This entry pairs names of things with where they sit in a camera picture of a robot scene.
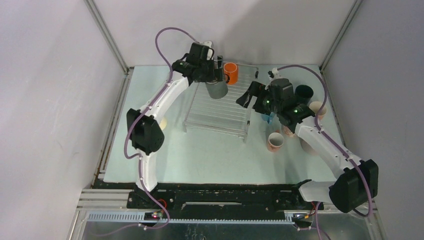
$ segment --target dish rack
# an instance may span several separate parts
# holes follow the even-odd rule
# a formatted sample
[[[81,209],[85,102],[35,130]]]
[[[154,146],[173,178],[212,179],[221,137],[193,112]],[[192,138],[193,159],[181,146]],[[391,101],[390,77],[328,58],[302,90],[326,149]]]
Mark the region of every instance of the dish rack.
[[[255,74],[238,73],[238,81],[228,85],[228,93],[220,99],[212,99],[205,83],[199,83],[183,121],[184,131],[189,128],[204,129],[238,136],[247,140],[252,104],[243,108],[236,103],[249,88]]]

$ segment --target light blue tabletop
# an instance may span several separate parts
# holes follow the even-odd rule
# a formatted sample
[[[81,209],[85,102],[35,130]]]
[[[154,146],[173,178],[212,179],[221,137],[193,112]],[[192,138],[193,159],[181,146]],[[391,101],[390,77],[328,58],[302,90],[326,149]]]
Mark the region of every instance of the light blue tabletop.
[[[306,65],[320,74],[317,65]],[[259,65],[258,81],[269,82],[267,72],[280,65]],[[137,66],[134,69],[125,102],[120,113],[116,136],[109,155],[105,182],[130,183],[137,179],[137,159],[124,157],[127,134],[126,113],[130,108],[144,105],[168,76],[167,66]],[[314,96],[311,101],[322,101],[324,90],[320,81],[301,68],[288,68],[280,75],[290,80],[293,87],[309,85]],[[298,137],[284,135],[284,145],[277,153],[266,148],[267,123],[252,112],[246,143],[237,136],[203,130],[183,130],[183,120],[189,109],[195,86],[190,86],[169,108],[165,117],[165,142],[157,152],[157,180],[163,183],[190,184],[294,184],[305,179],[334,181],[333,173],[319,156],[303,151]],[[334,113],[329,103],[321,121],[326,132],[341,143]],[[135,153],[131,143],[128,153]]]

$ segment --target gray wall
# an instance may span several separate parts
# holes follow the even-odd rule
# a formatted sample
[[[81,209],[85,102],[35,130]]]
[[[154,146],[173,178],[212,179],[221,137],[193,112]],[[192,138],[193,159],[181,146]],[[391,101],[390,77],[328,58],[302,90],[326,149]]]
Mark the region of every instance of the gray wall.
[[[129,66],[164,65],[155,48],[165,27],[211,40],[226,60],[251,64],[317,64],[354,0],[98,0]],[[180,58],[182,33],[164,32],[160,50]]]
[[[366,0],[325,71],[346,145],[379,166],[393,240],[423,238],[423,26],[423,0]]]
[[[0,238],[62,240],[123,72],[82,0],[2,0],[0,23]]]

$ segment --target purple cable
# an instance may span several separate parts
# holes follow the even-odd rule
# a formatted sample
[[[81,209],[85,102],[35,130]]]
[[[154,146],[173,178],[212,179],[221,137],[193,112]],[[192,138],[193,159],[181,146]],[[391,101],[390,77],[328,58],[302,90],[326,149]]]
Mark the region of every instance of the purple cable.
[[[321,132],[321,134],[328,140],[330,141],[331,144],[333,144],[340,152],[341,154],[346,158],[349,159],[349,162],[353,165],[353,167],[356,169],[356,171],[359,174],[360,179],[362,180],[362,183],[364,185],[365,188],[365,192],[366,192],[366,196],[368,198],[368,213],[367,214],[363,214],[361,212],[359,212],[358,210],[354,209],[353,211],[357,214],[359,214],[362,217],[368,217],[369,215],[371,215],[373,213],[373,208],[371,206],[373,198],[371,197],[371,192],[370,192],[370,188],[368,187],[368,183],[367,180],[365,179],[364,174],[362,173],[361,169],[358,167],[358,165],[356,165],[356,163],[350,158],[349,154],[339,145],[337,144],[336,141],[334,141],[325,131],[322,130],[319,122],[318,122],[318,115],[319,113],[323,110],[324,106],[326,105],[327,102],[327,98],[328,98],[328,89],[327,89],[327,85],[324,82],[324,80],[320,77],[320,75],[318,75],[316,72],[314,72],[312,69],[310,69],[309,67],[306,66],[302,66],[302,65],[298,65],[298,64],[291,64],[291,65],[286,65],[286,66],[282,66],[277,68],[278,71],[283,70],[283,69],[288,69],[288,68],[301,68],[301,69],[305,69],[307,71],[309,71],[310,73],[312,73],[313,75],[315,75],[315,77],[317,77],[319,79],[319,81],[322,84],[322,88],[324,88],[324,101],[322,102],[321,107],[319,108],[318,112],[315,115],[315,126],[318,129],[318,131]]]
[[[326,233],[326,231],[318,229],[318,227],[311,227],[311,229],[316,229],[317,232],[321,231],[328,238],[328,240],[331,240],[331,237],[328,235],[328,233]]]
[[[138,161],[138,177],[140,178],[140,182],[141,182],[141,187],[143,188],[144,192],[147,194],[147,196],[157,205],[159,205],[159,207],[165,212],[166,214],[166,222],[164,225],[160,225],[160,226],[143,226],[145,229],[161,229],[163,227],[165,227],[166,225],[168,225],[168,223],[170,222],[170,213],[167,211],[167,209],[160,203],[158,202],[158,200],[156,200],[151,194],[150,192],[147,190],[145,184],[143,183],[143,175],[142,175],[142,160],[140,159]]]
[[[322,238],[321,238],[321,233],[320,233],[320,226],[318,226],[318,208],[320,207],[320,205],[321,205],[321,202],[319,201],[317,204],[316,204],[316,207],[315,207],[315,226],[316,226],[316,231],[318,232],[318,238],[319,238],[319,240],[323,240]]]
[[[141,112],[141,114],[140,114],[140,116],[138,116],[135,120],[134,120],[134,122],[131,124],[131,126],[129,127],[129,130],[128,130],[128,133],[126,134],[126,138],[125,138],[125,142],[124,142],[124,144],[123,144],[123,154],[125,155],[125,158],[127,158],[127,159],[132,159],[132,158],[135,158],[136,156],[138,156],[138,157],[141,157],[141,154],[140,153],[135,153],[135,154],[133,154],[133,155],[131,155],[131,156],[128,156],[128,153],[127,153],[127,147],[128,147],[128,141],[130,140],[130,136],[131,136],[131,133],[133,132],[133,130],[134,130],[134,127],[136,126],[136,124],[140,121],[140,119],[142,119],[142,117],[147,113],[147,111],[149,110],[149,107],[151,107],[151,106],[154,106],[155,105],[155,103],[156,103],[156,101],[159,99],[159,97],[165,92],[165,90],[168,88],[168,84],[170,83],[170,82],[172,82],[172,77],[173,77],[173,69],[172,69],[172,66],[171,66],[171,64],[170,64],[170,62],[167,60],[167,58],[162,54],[162,52],[161,52],[161,50],[159,49],[159,45],[158,45],[158,38],[159,38],[159,35],[161,34],[161,33],[163,33],[163,32],[165,32],[166,30],[176,30],[176,31],[180,31],[180,32],[182,32],[182,33],[184,33],[184,34],[186,34],[187,36],[189,36],[191,39],[193,39],[193,41],[195,41],[196,43],[198,43],[198,41],[193,37],[193,36],[191,36],[188,32],[186,32],[186,31],[184,31],[184,30],[182,30],[181,28],[178,28],[178,27],[165,27],[164,29],[162,29],[162,30],[160,30],[157,34],[156,34],[156,38],[154,39],[154,44],[155,44],[155,46],[156,46],[156,50],[157,50],[157,52],[159,53],[159,55],[162,57],[162,59],[165,61],[165,63],[166,63],[166,65],[168,65],[168,67],[169,67],[169,77],[168,77],[168,80],[166,80],[166,82],[165,82],[165,84],[164,84],[164,86],[162,87],[162,89],[159,91],[159,93],[153,98],[153,100],[150,102],[150,105],[148,106],[148,107],[146,107],[146,109],[144,109],[142,112]]]
[[[138,177],[139,177],[139,179],[140,179],[140,182],[141,182],[141,186],[142,186],[142,188],[143,188],[143,190],[144,190],[144,192],[148,195],[148,197],[153,201],[153,202],[155,202],[165,213],[166,213],[166,217],[167,217],[167,219],[166,219],[166,223],[164,224],[164,225],[161,225],[161,226],[145,226],[145,225],[141,225],[141,226],[143,226],[145,229],[160,229],[160,228],[163,228],[163,227],[165,227],[169,222],[170,222],[170,214],[169,214],[169,212],[165,209],[165,207],[164,206],[162,206],[162,204],[160,204],[150,193],[149,193],[149,191],[146,189],[146,186],[144,185],[144,183],[143,183],[143,175],[142,175],[142,171],[141,171],[141,167],[142,167],[142,159],[141,159],[141,157],[142,157],[142,155],[140,154],[140,153],[135,153],[135,154],[133,154],[133,155],[131,155],[131,156],[129,156],[128,155],[128,153],[127,153],[127,148],[128,148],[128,141],[130,140],[130,136],[131,136],[131,133],[133,132],[133,130],[134,130],[134,127],[136,126],[136,124],[140,121],[140,119],[142,119],[142,117],[147,113],[147,111],[149,110],[149,107],[151,107],[151,106],[154,106],[155,105],[155,103],[156,103],[156,101],[161,97],[161,95],[165,92],[165,90],[169,87],[168,86],[168,84],[170,83],[170,82],[172,82],[172,77],[173,77],[173,69],[172,69],[172,66],[171,66],[171,64],[170,64],[170,62],[167,60],[167,58],[162,54],[162,52],[161,52],[161,50],[159,49],[159,44],[158,44],[158,38],[159,38],[159,35],[161,35],[161,33],[163,33],[164,31],[167,31],[167,30],[176,30],[176,31],[180,31],[180,32],[182,32],[182,33],[184,33],[184,34],[186,34],[187,36],[189,36],[193,41],[195,41],[196,43],[198,43],[198,41],[192,36],[192,35],[190,35],[188,32],[186,32],[186,31],[184,31],[183,29],[181,29],[181,28],[178,28],[178,27],[165,27],[165,28],[163,28],[162,30],[160,30],[157,34],[156,34],[156,38],[154,39],[154,44],[155,44],[155,46],[156,46],[156,50],[157,50],[157,52],[159,53],[159,55],[162,57],[162,59],[165,61],[165,63],[166,63],[166,65],[168,65],[168,67],[169,67],[169,77],[168,77],[168,79],[166,80],[166,82],[165,82],[165,84],[163,85],[163,87],[162,87],[162,89],[159,91],[159,93],[153,98],[153,100],[150,102],[150,104],[149,104],[149,106],[147,106],[142,112],[141,112],[141,114],[140,114],[140,116],[138,116],[135,120],[134,120],[134,122],[131,124],[131,126],[129,127],[129,129],[128,129],[128,133],[126,134],[126,137],[125,137],[125,142],[124,142],[124,145],[123,145],[123,154],[124,154],[124,156],[125,156],[125,158],[127,158],[127,159],[132,159],[132,158],[135,158],[135,157],[139,157],[139,160],[138,160]],[[122,230],[122,229],[125,229],[125,228],[128,228],[128,227],[132,227],[132,226],[138,226],[140,223],[133,223],[133,224],[129,224],[129,225],[126,225],[126,226],[123,226],[123,227],[121,227],[120,229],[118,229],[118,230],[116,230],[116,231],[113,231],[112,233],[109,233],[108,235],[110,235],[110,234],[114,234],[114,233],[116,233],[116,232],[119,232],[120,230]]]

